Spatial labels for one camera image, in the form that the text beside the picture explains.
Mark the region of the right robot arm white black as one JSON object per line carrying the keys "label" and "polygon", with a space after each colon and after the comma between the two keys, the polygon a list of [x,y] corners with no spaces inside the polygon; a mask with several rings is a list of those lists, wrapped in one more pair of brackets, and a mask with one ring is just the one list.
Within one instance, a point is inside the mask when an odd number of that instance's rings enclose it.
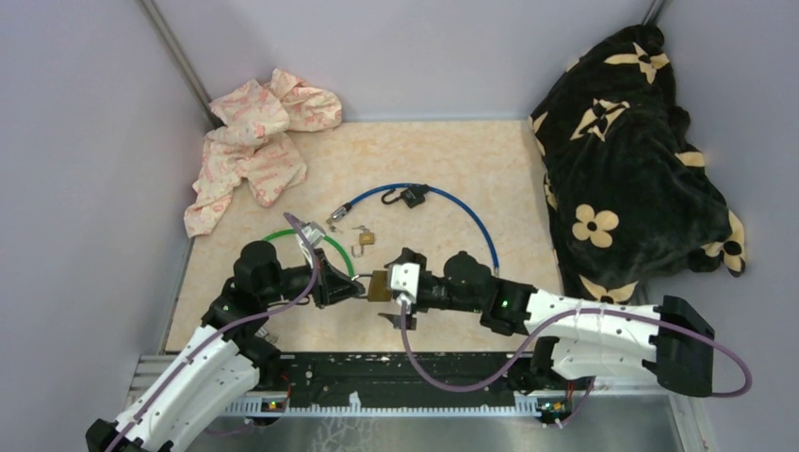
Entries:
{"label": "right robot arm white black", "polygon": [[468,253],[450,257],[440,276],[424,256],[403,249],[372,274],[367,300],[394,301],[412,316],[430,309],[477,314],[505,336],[533,336],[530,363],[536,384],[589,377],[653,380],[684,396],[712,393],[712,326],[686,300],[659,305],[613,305],[552,294],[501,279]]}

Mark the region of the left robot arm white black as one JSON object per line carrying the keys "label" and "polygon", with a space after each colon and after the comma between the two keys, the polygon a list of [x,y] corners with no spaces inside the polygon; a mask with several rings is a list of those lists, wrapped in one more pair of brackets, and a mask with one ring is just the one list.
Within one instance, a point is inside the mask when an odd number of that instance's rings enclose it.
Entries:
{"label": "left robot arm white black", "polygon": [[271,243],[249,243],[187,345],[130,407],[88,428],[88,450],[186,450],[232,402],[283,384],[280,350],[256,335],[269,317],[303,299],[326,307],[365,291],[321,249],[284,268]]}

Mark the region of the large brass padlock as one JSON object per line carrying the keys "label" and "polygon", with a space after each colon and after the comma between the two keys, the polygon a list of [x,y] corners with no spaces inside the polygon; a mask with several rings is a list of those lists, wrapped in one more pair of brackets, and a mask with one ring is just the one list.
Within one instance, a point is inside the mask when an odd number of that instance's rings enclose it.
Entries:
{"label": "large brass padlock", "polygon": [[388,302],[394,298],[393,290],[389,286],[387,270],[356,274],[351,280],[364,286],[363,293],[357,295],[357,299],[365,299],[370,302]]}

